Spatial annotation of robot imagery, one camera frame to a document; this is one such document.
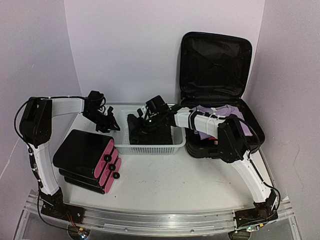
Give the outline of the black jeans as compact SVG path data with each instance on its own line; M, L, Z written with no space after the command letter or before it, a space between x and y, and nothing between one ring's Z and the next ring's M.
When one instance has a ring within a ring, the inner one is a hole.
M129 142L131 145L172 145L171 127L161 127L153 132L140 132L141 118L127 115Z

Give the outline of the white perforated plastic basket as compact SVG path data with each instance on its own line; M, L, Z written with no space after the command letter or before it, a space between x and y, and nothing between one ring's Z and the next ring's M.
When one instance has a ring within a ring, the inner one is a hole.
M115 115L120 131L114 131L114 146L121 154L127 155L173 155L186 144L183 128L162 126L147 134L135 130L138 113L121 110Z

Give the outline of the black pink small suitcase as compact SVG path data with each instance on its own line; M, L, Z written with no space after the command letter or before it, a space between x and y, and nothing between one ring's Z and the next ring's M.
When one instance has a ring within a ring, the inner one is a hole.
M64 180L87 190L107 194L120 178L122 159L114 138L73 129L53 156Z

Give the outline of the purple shirt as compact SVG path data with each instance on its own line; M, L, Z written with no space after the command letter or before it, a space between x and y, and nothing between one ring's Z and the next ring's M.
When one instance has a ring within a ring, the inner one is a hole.
M243 114L240 112L239 108L236 106L232 106L232 105L223 105L220 107L204 107L201 105L198 105L196 107L194 107L192 110L197 110L199 112L202 113L209 113L209 114L214 114L214 115L219 115L219 116L223 116L223 117L228 117L230 115L236 115L238 118L245 120ZM204 132L199 132L199 131L194 131L194 133L196 135L199 135L200 140L213 140L216 139L216 137L212 136L212 135L208 135Z

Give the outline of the black ribbed hard suitcase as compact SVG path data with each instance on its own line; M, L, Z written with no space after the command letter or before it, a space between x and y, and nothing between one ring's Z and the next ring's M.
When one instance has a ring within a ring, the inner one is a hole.
M237 36L188 32L181 40L179 88L181 104L217 108L238 107L255 135L245 139L251 149L266 137L251 109L243 100L249 79L253 47Z

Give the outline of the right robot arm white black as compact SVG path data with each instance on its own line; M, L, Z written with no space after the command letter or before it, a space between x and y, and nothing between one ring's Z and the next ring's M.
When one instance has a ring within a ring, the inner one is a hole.
M195 130L216 137L219 158L231 165L247 185L253 201L259 204L252 209L252 218L262 222L271 212L271 206L278 196L268 185L252 160L253 150L248 146L241 124L244 121L236 115L220 116L193 110L181 105L160 107L144 106L137 110L142 118L142 129L152 132L162 126L172 126Z

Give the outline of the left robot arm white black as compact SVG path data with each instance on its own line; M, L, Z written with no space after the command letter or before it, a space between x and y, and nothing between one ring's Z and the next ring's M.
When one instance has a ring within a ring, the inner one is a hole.
M106 135L120 127L113 108L106 109L105 103L102 93L91 91L86 97L30 97L22 105L24 112L15 130L27 145L31 169L43 196L62 194L54 168L66 182L100 194L108 193L120 178L122 160L113 137ZM96 132L71 130L54 156L50 156L52 119L69 114L82 114L95 124Z

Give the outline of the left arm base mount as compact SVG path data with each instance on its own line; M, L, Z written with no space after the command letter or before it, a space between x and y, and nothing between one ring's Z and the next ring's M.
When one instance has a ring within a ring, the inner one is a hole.
M80 224L83 221L85 209L80 206L64 203L63 192L59 187L54 194L45 194L41 190L39 196L42 200L40 213L59 220Z

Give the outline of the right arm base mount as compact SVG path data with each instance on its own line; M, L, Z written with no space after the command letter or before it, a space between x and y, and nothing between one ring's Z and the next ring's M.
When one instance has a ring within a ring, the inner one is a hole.
M243 229L260 224L267 224L278 219L278 202L277 189L271 189L269 197L264 202L254 202L254 208L237 210L234 214L235 228Z

